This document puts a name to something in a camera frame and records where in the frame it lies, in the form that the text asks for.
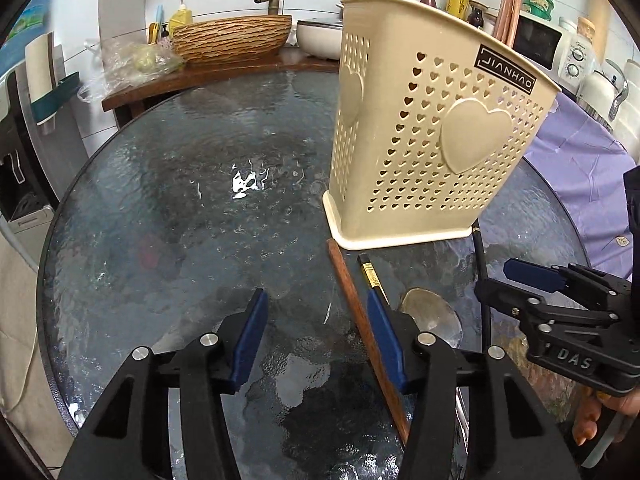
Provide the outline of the person's right hand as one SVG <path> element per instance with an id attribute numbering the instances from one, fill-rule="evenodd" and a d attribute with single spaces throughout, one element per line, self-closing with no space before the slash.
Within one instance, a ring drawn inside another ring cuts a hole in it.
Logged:
<path id="1" fill-rule="evenodd" d="M 625 416 L 636 417 L 639 414 L 639 406 L 638 388 L 620 398 L 609 396 L 606 393 L 593 390 L 593 388 L 582 388 L 582 397 L 578 404 L 573 426 L 573 438 L 576 444 L 582 446 L 597 435 L 597 421 L 601 416 L 602 408 L 623 413 Z"/>

